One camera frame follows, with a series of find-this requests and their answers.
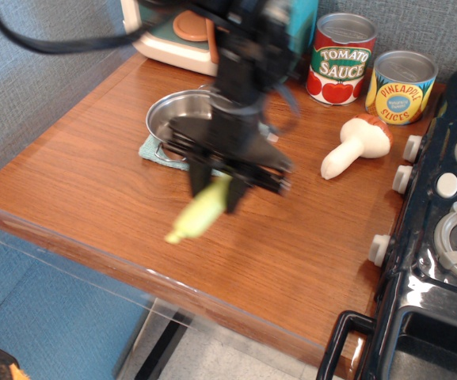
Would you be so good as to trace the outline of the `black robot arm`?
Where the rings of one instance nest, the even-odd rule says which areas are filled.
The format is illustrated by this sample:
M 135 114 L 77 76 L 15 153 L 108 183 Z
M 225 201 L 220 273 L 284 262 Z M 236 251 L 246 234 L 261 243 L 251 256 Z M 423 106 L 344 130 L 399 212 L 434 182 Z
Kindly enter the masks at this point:
M 176 116 L 165 146 L 186 158 L 197 196 L 214 170 L 230 176 L 225 202 L 232 213 L 253 186 L 279 193 L 292 162 L 261 133 L 266 98 L 277 90 L 291 110 L 298 106 L 284 88 L 294 52 L 287 31 L 289 1 L 144 1 L 159 15 L 183 8 L 214 22 L 219 64 L 209 95 L 211 117 Z

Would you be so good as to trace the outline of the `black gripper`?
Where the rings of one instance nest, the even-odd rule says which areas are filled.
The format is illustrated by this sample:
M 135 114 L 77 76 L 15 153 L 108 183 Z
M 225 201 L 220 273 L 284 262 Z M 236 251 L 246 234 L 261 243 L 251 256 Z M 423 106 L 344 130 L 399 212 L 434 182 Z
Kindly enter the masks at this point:
M 186 158 L 193 197 L 211 183 L 217 170 L 232 177 L 227 214 L 236 211 L 249 187 L 282 194 L 291 188 L 292 162 L 259 132 L 260 109 L 229 101 L 209 101 L 211 119 L 176 117 L 169 122 L 168 149 Z

